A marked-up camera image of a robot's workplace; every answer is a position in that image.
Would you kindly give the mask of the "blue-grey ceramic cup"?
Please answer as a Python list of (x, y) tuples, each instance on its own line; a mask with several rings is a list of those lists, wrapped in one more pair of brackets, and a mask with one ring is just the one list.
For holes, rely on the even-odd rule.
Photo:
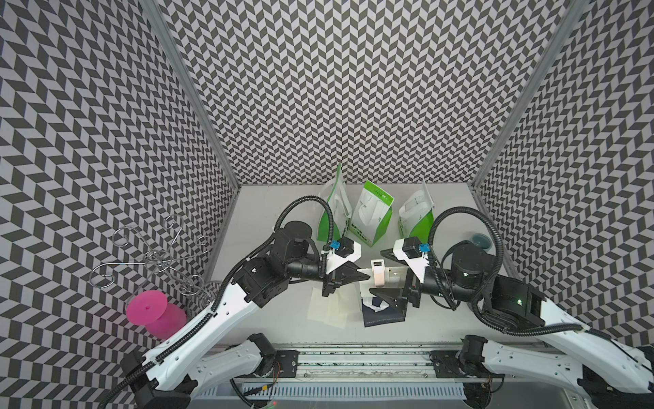
[(484, 251), (489, 251), (493, 248), (492, 239), (483, 233), (475, 233), (471, 236), (470, 241), (480, 247)]

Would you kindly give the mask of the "pink plastic disc spool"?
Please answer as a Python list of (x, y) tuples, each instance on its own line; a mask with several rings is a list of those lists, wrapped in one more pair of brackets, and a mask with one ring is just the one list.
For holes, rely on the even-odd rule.
[(161, 291), (143, 291), (127, 305), (126, 316), (130, 323), (145, 327), (153, 336), (168, 339), (187, 324), (186, 313), (170, 303)]

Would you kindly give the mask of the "navy and cream tote bag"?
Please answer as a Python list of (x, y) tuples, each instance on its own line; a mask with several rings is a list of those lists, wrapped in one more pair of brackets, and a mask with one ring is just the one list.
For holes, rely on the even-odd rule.
[(365, 328), (405, 321), (405, 317), (394, 312), (387, 303), (373, 295), (370, 298), (362, 298), (359, 292), (359, 306)]

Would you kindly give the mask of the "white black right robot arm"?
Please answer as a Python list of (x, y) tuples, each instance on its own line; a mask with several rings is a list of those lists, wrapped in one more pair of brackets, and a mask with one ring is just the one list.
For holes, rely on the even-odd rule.
[[(467, 214), (486, 226), (495, 254), (470, 240), (453, 245), (443, 257), (433, 249), (446, 218)], [(505, 248), (492, 220), (477, 209), (456, 206), (435, 218), (425, 240), (397, 240), (381, 252), (407, 267), (401, 288), (374, 288), (371, 294), (404, 313), (422, 298), (443, 298), (454, 311), (466, 303), (486, 327), (509, 337), (527, 337), (555, 348), (553, 354), (528, 351), (466, 335), (458, 351), (437, 352), (430, 361), (440, 378), (478, 378), (487, 382), (512, 375), (575, 391), (596, 408), (653, 406), (653, 349), (630, 348), (569, 315), (534, 286), (500, 273)]]

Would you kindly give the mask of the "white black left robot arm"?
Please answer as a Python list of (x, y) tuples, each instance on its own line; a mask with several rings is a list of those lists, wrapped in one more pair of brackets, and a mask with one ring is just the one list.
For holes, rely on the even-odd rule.
[[(319, 204), (328, 217), (327, 237), (318, 248), (305, 222), (286, 217), (306, 202)], [(284, 208), (272, 233), (237, 262), (221, 281), (213, 301), (184, 327), (146, 354), (131, 353), (122, 361), (124, 379), (100, 401), (101, 408), (130, 388), (139, 408), (186, 408), (204, 387), (232, 381), (241, 375), (266, 372), (276, 351), (260, 334), (211, 357), (204, 356), (241, 320), (263, 309), (293, 284), (315, 281), (328, 298), (343, 286), (366, 281), (359, 270), (360, 243), (334, 237), (335, 221), (329, 203), (316, 195), (302, 196)]]

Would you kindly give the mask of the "green white tea bag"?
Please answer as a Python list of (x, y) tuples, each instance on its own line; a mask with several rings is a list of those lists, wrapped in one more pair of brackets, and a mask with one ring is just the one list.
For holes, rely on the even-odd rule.
[(344, 235), (347, 235), (353, 214), (353, 208), (347, 197), (342, 163), (337, 165), (334, 177), (323, 185), (318, 196), (330, 206), (333, 221), (333, 239), (340, 240)]
[(394, 197), (383, 188), (366, 180), (354, 206), (349, 230), (363, 243), (373, 247), (383, 235), (393, 215)]
[(429, 192), (427, 183), (410, 196), (399, 210), (400, 237), (408, 239), (419, 238), (422, 243), (427, 242), (429, 231), (434, 223), (434, 200)]

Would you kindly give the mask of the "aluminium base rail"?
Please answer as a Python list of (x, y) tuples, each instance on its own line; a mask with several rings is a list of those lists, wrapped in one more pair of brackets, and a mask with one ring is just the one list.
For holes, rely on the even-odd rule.
[(463, 400), (482, 407), (512, 382), (546, 383), (579, 391), (582, 367), (562, 354), (511, 349), (489, 342), (486, 358), (440, 346), (279, 350), (247, 340), (213, 355), (177, 350), (143, 362), (155, 396), (177, 406), (217, 397), (236, 385), (247, 400)]

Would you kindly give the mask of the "pink stapler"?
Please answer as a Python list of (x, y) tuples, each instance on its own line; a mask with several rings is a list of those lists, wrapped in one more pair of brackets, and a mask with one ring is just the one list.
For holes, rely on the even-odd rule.
[(383, 259), (371, 260), (372, 277), (375, 287), (383, 287), (386, 283), (386, 265)]

